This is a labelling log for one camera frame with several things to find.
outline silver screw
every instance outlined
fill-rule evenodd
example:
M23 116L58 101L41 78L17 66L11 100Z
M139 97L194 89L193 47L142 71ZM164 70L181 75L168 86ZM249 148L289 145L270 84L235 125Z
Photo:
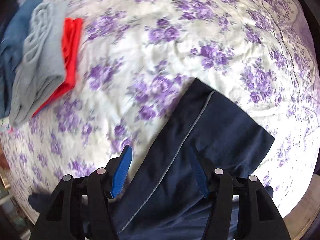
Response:
M98 174L104 174L104 173L106 173L106 169L105 168L99 168L99 169L97 169L97 173Z
M251 181L257 181L258 178L257 178L256 176L254 176L254 175L250 175L250 176L249 176L249 180L251 180Z
M64 181L69 181L69 180L71 180L71 175L65 175L65 176L63 176L63 180Z
M218 174L218 175L221 175L221 174L223 174L223 169L217 168L217 169L214 170L214 173Z

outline red cloth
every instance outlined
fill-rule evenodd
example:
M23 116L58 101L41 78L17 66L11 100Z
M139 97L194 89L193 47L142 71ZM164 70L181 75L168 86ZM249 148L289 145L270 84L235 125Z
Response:
M76 60L81 35L82 19L66 18L64 21L64 32L62 37L62 53L66 68L66 80L33 114L35 116L43 107L50 102L69 92L76 84Z

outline blue garment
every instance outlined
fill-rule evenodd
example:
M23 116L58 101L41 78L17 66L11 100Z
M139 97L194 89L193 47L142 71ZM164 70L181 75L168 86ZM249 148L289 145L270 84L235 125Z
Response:
M22 48L29 34L32 11L42 0L26 0L10 21L0 44L0 118L10 112L15 68L22 59Z
M236 104L195 79L123 197L109 205L120 240L201 239L211 203L199 192L188 152L195 147L215 167L246 178L273 141Z

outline navy blue pants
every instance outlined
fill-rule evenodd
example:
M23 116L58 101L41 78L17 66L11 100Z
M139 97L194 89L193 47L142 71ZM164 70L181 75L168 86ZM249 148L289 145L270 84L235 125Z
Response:
M211 203L199 192L188 151L196 148L215 167L246 178L273 141L236 104L195 79L123 197L110 205L119 238L201 239Z

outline bed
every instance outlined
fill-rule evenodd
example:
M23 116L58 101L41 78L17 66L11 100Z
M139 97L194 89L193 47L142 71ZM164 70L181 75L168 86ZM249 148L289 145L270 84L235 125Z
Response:
M74 90L1 133L8 178L32 191L89 175L133 148L128 180L195 77L275 141L254 172L286 216L306 192L319 139L319 72L298 0L66 0L84 19Z

